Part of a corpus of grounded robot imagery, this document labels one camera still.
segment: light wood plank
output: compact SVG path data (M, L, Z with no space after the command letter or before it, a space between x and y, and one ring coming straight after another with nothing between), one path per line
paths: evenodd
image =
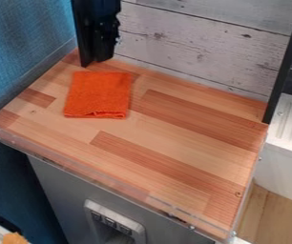
M258 185L254 186L237 230L239 238L255 243L267 195L268 191L266 189Z
M292 244L292 200L268 194L255 243Z
M292 0L137 0L138 4L290 35Z
M122 9L118 54L270 94L288 37L129 3Z

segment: white wood panel wall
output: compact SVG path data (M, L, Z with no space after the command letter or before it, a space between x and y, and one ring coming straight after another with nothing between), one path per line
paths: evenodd
M224 7L218 5L218 0L213 0L213 3L199 0L176 1L180 4L190 3L181 9L185 11L192 8L194 16L177 10L171 11L172 6L168 3L173 0L123 2L122 13L119 14L123 41L117 47L116 54L120 58L155 70L266 100L274 85L289 40L285 35L292 27L292 6L289 1L264 1L273 13L277 12L279 1L282 2L281 11L288 12L285 21L277 16L270 31L266 31L267 26L261 27L265 18L257 12L247 13L250 15L249 23L252 23L248 25L252 26L249 28L242 21L235 25L237 18L231 20L234 24L226 23L230 15L236 17L231 11L226 13L224 18L218 14L218 20L214 19L214 15L213 20L208 19L209 16L200 10L201 5L207 2L207 6L212 4L212 8L223 10ZM261 0L244 1L264 8L264 2ZM224 0L225 5L229 7L237 5L237 2L239 1ZM160 3L161 8L152 7ZM286 25L285 23L288 23L288 30L285 29L284 34L281 34L283 31L279 26Z

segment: distressed wood wall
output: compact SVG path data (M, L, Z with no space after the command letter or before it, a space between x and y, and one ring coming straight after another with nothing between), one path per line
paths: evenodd
M292 0L128 0L116 56L267 100L292 31Z

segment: metal frame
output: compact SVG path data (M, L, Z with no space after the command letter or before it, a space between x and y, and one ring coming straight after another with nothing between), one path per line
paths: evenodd
M266 124L271 123L274 111L278 105L281 93L283 91L285 79L291 68L291 64L292 64L292 34L291 34L290 41L289 41L289 44L287 46L287 49L282 61L282 65L280 67L277 80L275 82L273 91L271 93L270 99L267 104L265 115L262 120L263 123L266 123Z

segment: blue fabric wall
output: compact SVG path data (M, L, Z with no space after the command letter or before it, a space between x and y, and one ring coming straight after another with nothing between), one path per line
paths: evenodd
M0 0L0 108L73 37L70 0ZM26 156L1 144L0 215L34 244L66 243Z

